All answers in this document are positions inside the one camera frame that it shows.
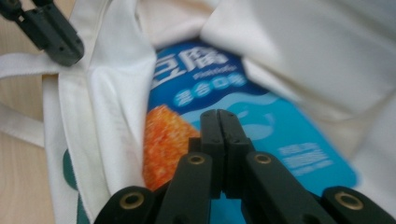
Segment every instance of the orange food image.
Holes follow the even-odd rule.
[[[178,160],[188,152],[190,137],[199,137],[199,132],[166,105],[148,113],[143,164],[148,189],[155,190],[172,179]]]

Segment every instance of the bag handle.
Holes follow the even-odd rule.
[[[57,74],[59,66],[47,55],[12,53],[0,56],[0,79],[18,76]],[[44,147],[42,121],[26,117],[22,113],[0,103],[0,132],[25,142]]]

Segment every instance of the wooden surface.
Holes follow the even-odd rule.
[[[25,10],[34,7],[31,1],[21,2]],[[55,4],[68,17],[74,0]],[[0,17],[0,55],[10,52],[39,53],[14,22]],[[1,79],[0,102],[42,120],[41,77]],[[44,149],[4,133],[0,133],[0,223],[54,223]]]

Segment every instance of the green print on bag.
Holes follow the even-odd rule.
[[[67,149],[64,153],[64,180],[70,186],[70,188],[78,191],[76,177],[73,171],[72,161],[70,159],[69,150]],[[85,213],[84,206],[82,205],[81,197],[78,195],[77,205],[77,224],[89,224],[87,214]]]

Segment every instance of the snack package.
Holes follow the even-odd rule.
[[[235,113],[256,150],[278,157],[307,190],[320,196],[328,187],[357,184],[352,168],[295,105],[249,81],[239,57],[193,40],[158,53],[145,131],[149,189],[171,180],[209,109]],[[245,223],[240,201],[212,200],[211,223]]]

